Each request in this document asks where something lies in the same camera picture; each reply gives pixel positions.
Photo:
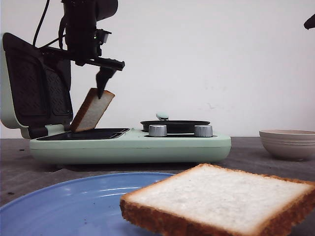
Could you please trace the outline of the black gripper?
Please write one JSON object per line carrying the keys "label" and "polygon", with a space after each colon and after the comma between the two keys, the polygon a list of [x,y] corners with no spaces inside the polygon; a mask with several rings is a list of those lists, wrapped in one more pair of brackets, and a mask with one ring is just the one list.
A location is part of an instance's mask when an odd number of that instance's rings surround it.
{"label": "black gripper", "polygon": [[101,45],[94,39],[97,21],[113,16],[118,9],[117,0],[63,0],[64,15],[58,31],[59,48],[40,48],[44,63],[57,67],[62,60],[72,60],[77,65],[100,66],[96,74],[97,96],[100,99],[109,79],[116,70],[122,71],[125,63],[101,58]]}

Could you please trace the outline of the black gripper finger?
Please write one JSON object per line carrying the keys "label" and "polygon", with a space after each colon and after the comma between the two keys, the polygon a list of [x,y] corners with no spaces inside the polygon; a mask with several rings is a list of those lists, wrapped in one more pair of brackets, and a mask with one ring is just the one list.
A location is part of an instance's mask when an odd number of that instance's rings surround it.
{"label": "black gripper finger", "polygon": [[307,30],[315,28],[315,14],[304,23],[304,28]]}

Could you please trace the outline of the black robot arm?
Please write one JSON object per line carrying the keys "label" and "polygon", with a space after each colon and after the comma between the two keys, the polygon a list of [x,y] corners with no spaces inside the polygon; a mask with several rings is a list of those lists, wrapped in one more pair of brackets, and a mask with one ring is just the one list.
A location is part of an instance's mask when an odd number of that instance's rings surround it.
{"label": "black robot arm", "polygon": [[96,74],[98,98],[117,70],[122,71],[125,63],[101,57],[101,46],[111,32],[97,29],[96,23],[112,17],[118,9],[117,0],[63,0],[63,17],[60,21],[58,38],[40,47],[48,48],[76,65],[99,66]]}

